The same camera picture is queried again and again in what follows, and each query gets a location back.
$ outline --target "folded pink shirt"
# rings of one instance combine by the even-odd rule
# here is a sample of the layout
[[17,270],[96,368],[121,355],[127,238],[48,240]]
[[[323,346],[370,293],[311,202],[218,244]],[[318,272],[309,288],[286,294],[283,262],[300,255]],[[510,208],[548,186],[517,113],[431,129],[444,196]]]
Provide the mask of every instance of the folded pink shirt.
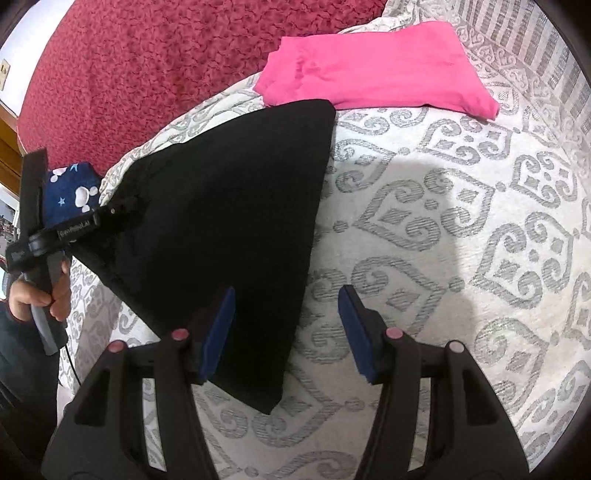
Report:
[[397,32],[283,37],[254,90],[266,105],[320,98],[337,110],[432,105],[486,119],[499,114],[454,28],[439,21]]

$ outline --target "red textured blanket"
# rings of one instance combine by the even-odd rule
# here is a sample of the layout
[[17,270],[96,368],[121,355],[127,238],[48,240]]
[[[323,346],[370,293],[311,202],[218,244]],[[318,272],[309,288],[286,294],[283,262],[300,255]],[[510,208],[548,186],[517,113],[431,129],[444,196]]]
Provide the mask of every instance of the red textured blanket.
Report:
[[265,66],[286,35],[336,33],[385,0],[76,0],[41,56],[18,133],[49,167],[104,175],[174,118]]

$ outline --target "black folded garment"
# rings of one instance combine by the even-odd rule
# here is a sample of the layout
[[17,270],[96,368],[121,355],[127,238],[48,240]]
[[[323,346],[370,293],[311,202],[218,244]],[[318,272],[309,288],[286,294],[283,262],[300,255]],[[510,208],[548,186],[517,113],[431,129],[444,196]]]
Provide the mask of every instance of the black folded garment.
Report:
[[158,336],[234,286],[236,316],[213,382],[264,413],[281,399],[334,121],[330,102],[305,100],[153,153],[109,202],[136,196],[137,214],[73,246]]

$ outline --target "black cable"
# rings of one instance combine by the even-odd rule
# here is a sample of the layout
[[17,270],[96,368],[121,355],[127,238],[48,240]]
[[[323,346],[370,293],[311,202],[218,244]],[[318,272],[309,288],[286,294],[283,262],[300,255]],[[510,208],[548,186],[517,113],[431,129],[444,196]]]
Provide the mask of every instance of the black cable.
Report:
[[76,381],[78,382],[78,386],[81,386],[82,382],[80,381],[80,378],[78,377],[78,374],[76,373],[76,369],[74,368],[74,363],[72,363],[72,357],[70,356],[70,350],[68,349],[67,345],[66,345],[66,355],[68,356],[68,361],[70,362],[70,366],[72,367],[72,371],[74,372],[74,376],[76,377]]

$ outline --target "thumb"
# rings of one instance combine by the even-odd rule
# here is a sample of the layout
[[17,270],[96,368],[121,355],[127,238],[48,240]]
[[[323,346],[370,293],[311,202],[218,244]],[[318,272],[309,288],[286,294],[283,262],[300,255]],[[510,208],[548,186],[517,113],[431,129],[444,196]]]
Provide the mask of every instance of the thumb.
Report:
[[33,305],[35,307],[47,307],[51,301],[51,295],[39,290],[30,283],[22,282],[18,288],[11,292],[12,300],[25,305]]

